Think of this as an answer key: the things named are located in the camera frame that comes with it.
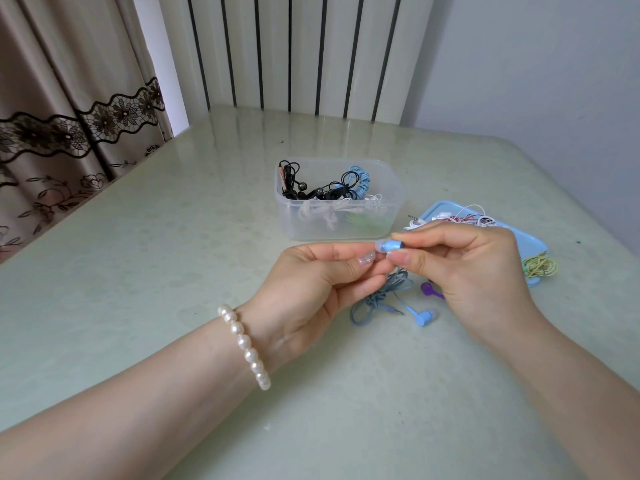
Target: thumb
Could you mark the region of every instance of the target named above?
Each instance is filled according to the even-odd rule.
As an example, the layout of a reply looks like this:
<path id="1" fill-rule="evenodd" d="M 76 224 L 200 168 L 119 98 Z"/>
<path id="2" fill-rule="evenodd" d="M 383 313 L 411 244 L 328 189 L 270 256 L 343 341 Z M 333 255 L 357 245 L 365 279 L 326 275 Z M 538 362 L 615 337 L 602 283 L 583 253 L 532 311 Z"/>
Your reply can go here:
<path id="1" fill-rule="evenodd" d="M 374 251 L 346 261 L 322 261 L 323 274 L 331 286 L 352 283 L 371 267 L 376 259 Z"/>
<path id="2" fill-rule="evenodd" d="M 436 256 L 420 249 L 402 248 L 387 254 L 387 259 L 396 266 L 432 280 L 445 283 L 449 274 L 449 263 L 446 258 Z"/>

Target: hand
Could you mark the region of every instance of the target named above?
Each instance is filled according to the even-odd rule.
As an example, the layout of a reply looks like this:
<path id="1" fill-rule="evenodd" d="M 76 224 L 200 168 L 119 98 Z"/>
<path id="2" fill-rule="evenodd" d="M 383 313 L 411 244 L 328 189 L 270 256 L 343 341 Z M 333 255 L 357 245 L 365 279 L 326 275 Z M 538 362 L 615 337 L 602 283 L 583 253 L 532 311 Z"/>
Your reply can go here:
<path id="1" fill-rule="evenodd" d="M 407 247 L 387 259 L 439 284 L 462 325 L 486 345 L 499 347 L 514 327 L 544 320 L 510 230 L 434 222 L 392 238 Z"/>
<path id="2" fill-rule="evenodd" d="M 380 288 L 395 265 L 373 242 L 318 242 L 285 250 L 238 308 L 269 370 L 302 354 L 336 313 Z"/>

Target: fingernail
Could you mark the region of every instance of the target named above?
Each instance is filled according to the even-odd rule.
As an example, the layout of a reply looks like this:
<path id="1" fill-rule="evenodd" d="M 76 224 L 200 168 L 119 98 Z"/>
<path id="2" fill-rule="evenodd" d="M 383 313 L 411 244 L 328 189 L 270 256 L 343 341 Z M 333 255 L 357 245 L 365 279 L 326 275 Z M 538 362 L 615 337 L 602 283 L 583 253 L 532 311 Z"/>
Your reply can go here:
<path id="1" fill-rule="evenodd" d="M 387 259 L 395 264 L 407 264 L 409 262 L 409 253 L 402 250 L 391 251 L 387 254 Z"/>
<path id="2" fill-rule="evenodd" d="M 358 262 L 364 266 L 365 264 L 369 264 L 370 262 L 373 262 L 373 259 L 375 258 L 376 258 L 376 254 L 375 252 L 372 251 L 370 253 L 365 254 L 362 257 L 359 257 Z"/>

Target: left hand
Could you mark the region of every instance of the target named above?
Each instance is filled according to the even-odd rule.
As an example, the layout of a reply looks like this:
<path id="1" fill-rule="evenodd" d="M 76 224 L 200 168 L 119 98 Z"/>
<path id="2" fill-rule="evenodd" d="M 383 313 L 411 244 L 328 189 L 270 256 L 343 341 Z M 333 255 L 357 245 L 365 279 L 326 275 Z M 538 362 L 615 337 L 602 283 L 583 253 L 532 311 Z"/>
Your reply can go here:
<path id="1" fill-rule="evenodd" d="M 274 371 L 319 339 L 338 311 L 379 289 L 393 268 L 373 242 L 302 244 L 284 250 L 237 311 Z"/>

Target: pearl bracelet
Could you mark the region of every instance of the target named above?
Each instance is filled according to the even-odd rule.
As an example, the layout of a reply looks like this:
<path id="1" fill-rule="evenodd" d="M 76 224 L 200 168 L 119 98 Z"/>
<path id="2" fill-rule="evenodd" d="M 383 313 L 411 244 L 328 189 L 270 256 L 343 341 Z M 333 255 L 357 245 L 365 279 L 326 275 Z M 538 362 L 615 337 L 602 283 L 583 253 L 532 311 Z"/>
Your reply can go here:
<path id="1" fill-rule="evenodd" d="M 218 308 L 218 316 L 222 317 L 225 323 L 231 325 L 231 333 L 236 336 L 238 347 L 244 350 L 244 359 L 250 364 L 251 371 L 255 374 L 260 389 L 266 391 L 271 387 L 271 379 L 264 364 L 258 358 L 258 351 L 251 346 L 251 338 L 244 334 L 244 325 L 238 322 L 238 315 L 229 305 L 222 305 Z"/>

